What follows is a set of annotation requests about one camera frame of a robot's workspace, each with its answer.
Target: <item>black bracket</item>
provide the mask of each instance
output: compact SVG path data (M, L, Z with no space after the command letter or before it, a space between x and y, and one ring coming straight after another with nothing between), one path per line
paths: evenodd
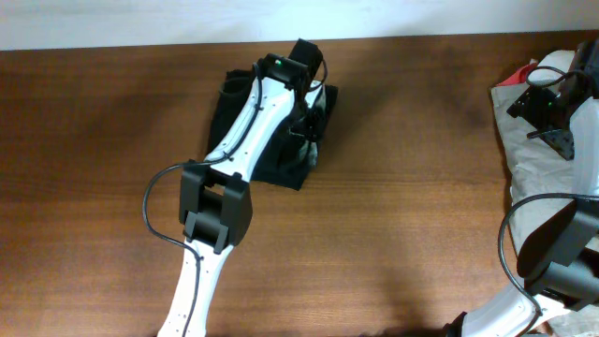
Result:
M215 185L224 187L222 195L209 189ZM201 165L183 169L179 222L188 241L207 243L221 254L241 242L251 220L250 185L240 174L231 177Z
M587 248L599 233L599 202L572 201L535 230L518 256L518 274L532 295L579 311L599 301L599 253Z

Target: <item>gray fabric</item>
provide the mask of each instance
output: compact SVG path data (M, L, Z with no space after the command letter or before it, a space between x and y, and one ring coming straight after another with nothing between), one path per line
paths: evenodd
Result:
M512 172L510 192L513 202L547 192L571 192L572 162L563 160L540 139L527 139L534 128L522 118L514 119L507 109L526 91L527 84L491 89L495 120L505 148L505 157ZM519 252L526 238L569 200L539 200L523 206L510 221L512 239ZM599 240L589 244L599 251ZM599 308L589 306L578 313L556 317L549 321L561 337L599 336Z

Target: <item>white cloth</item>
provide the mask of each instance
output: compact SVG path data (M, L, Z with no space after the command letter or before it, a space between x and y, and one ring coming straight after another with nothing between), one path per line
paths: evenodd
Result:
M527 88L527 84L519 84L491 89L495 120L512 172L513 202L540 193L571 192L573 184L572 161L565 161L541 139L527 139L534 128L521 117L512 118L506 112ZM516 212L510 229L517 252L535 229L569 201L539 200ZM593 239L588 247L599 251L599 240ZM588 306L578 313L551 319L549 325L561 337L599 336L599 308Z

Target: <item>brown wooden tabletop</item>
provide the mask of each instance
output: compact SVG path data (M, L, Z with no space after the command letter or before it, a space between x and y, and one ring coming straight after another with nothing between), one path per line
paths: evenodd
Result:
M318 167L252 184L208 331L441 327L507 280L507 174L489 88L596 32L320 41L340 88ZM0 335L154 336L183 251L141 221L148 180L202 158L225 72L293 43L0 52ZM179 174L155 189L181 237Z

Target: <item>red fabric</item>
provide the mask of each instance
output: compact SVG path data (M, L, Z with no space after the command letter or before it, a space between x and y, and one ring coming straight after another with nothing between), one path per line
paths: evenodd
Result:
M516 70L514 75L507 78L507 80L497 84L497 86L506 86L506 85L514 85L514 84L524 83L526 81L526 77L531 72L531 70L533 70L533 68L536 67L536 65L538 65L538 64L532 63L532 64L521 67L520 69Z

